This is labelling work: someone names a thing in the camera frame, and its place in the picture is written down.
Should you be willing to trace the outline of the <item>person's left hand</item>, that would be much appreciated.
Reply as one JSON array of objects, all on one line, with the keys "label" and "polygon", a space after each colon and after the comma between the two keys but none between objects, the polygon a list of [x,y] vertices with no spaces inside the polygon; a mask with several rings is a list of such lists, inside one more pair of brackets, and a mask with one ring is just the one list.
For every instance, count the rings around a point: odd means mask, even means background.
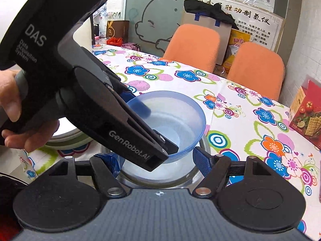
[{"label": "person's left hand", "polygon": [[[21,98],[15,81],[17,70],[1,71],[1,107],[12,122],[16,122],[22,112]],[[39,128],[22,134],[2,130],[4,145],[11,149],[24,149],[27,152],[44,146],[59,128],[59,121],[49,121]]]}]

